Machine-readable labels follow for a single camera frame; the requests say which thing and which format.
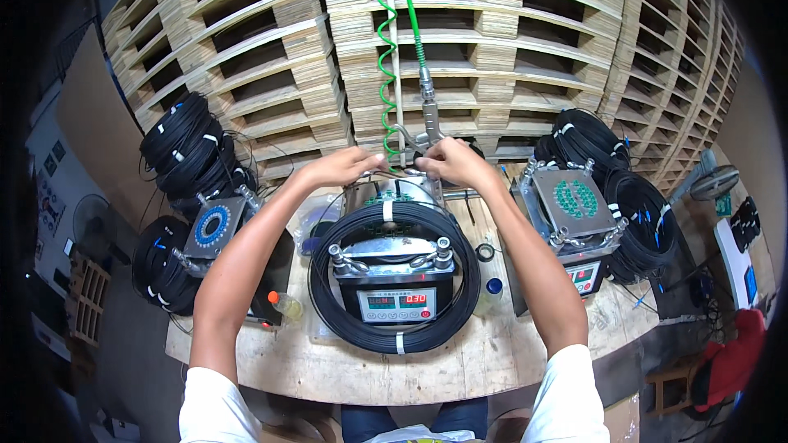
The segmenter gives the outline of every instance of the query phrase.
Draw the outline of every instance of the plywood pallet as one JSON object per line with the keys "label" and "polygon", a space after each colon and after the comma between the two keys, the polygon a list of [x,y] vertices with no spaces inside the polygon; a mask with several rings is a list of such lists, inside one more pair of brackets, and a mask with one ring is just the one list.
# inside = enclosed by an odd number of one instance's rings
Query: plywood pallet
{"label": "plywood pallet", "polygon": [[[668,193],[719,131],[724,96],[733,96],[720,62],[720,37],[735,25],[721,0],[625,0],[611,75],[598,113],[630,143],[633,169]],[[739,34],[728,51],[743,47]]]}
{"label": "plywood pallet", "polygon": [[[387,13],[377,0],[325,0],[355,137],[382,149],[378,69]],[[567,107],[595,110],[603,94],[624,0],[414,0],[436,87],[441,129],[472,137],[490,159],[527,156]],[[423,131],[419,65],[405,0],[394,0],[405,126]],[[393,85],[388,97],[395,98]],[[396,122],[395,112],[388,116]],[[389,140],[396,148],[396,138]]]}
{"label": "plywood pallet", "polygon": [[71,270],[67,313],[72,337],[99,347],[99,330],[110,275],[96,263],[77,256]]}
{"label": "plywood pallet", "polygon": [[103,30],[145,131],[187,92],[205,94],[269,180],[351,144],[325,23],[320,0],[120,0]]}

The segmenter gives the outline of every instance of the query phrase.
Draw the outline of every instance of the control panel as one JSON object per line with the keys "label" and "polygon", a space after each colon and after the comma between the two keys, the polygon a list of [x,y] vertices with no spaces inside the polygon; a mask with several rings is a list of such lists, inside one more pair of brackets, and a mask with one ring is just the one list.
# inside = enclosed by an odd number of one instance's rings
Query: control panel
{"label": "control panel", "polygon": [[424,322],[436,311],[437,288],[356,291],[361,320],[367,323]]}
{"label": "control panel", "polygon": [[601,262],[591,262],[565,268],[566,273],[569,275],[569,280],[575,284],[580,296],[593,292],[593,284],[596,280],[596,273],[599,272],[600,264]]}

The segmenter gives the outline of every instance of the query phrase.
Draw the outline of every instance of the red cloth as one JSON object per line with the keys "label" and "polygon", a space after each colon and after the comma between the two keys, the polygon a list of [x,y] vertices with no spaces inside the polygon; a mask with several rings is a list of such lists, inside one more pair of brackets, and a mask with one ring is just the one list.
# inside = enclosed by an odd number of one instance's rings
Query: red cloth
{"label": "red cloth", "polygon": [[763,348],[766,327],[760,310],[739,310],[736,314],[738,336],[727,344],[709,342],[703,352],[703,361],[714,358],[712,376],[708,384],[706,405],[696,405],[695,409],[705,412],[713,405],[733,393],[743,390],[753,372],[758,356]]}

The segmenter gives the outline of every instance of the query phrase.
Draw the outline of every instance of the hand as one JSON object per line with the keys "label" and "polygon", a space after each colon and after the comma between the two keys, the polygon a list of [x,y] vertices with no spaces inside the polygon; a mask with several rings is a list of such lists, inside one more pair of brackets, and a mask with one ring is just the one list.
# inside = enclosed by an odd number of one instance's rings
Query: hand
{"label": "hand", "polygon": [[427,149],[416,166],[430,178],[442,178],[457,185],[479,190],[490,182],[499,181],[493,167],[474,153],[462,139],[446,137]]}
{"label": "hand", "polygon": [[296,176],[314,190],[324,186],[348,185],[358,180],[364,171],[388,168],[385,156],[373,155],[355,145],[310,162]]}

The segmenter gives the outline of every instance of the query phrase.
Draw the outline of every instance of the white sleeve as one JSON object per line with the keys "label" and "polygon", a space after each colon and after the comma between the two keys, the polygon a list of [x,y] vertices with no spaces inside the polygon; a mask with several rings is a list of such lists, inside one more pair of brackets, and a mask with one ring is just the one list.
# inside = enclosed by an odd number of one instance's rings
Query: white sleeve
{"label": "white sleeve", "polygon": [[262,427],[238,387],[208,368],[189,368],[178,425],[181,443],[257,443]]}
{"label": "white sleeve", "polygon": [[594,385],[591,352],[585,345],[570,345],[549,361],[534,412],[522,443],[569,441],[609,443],[605,409]]}

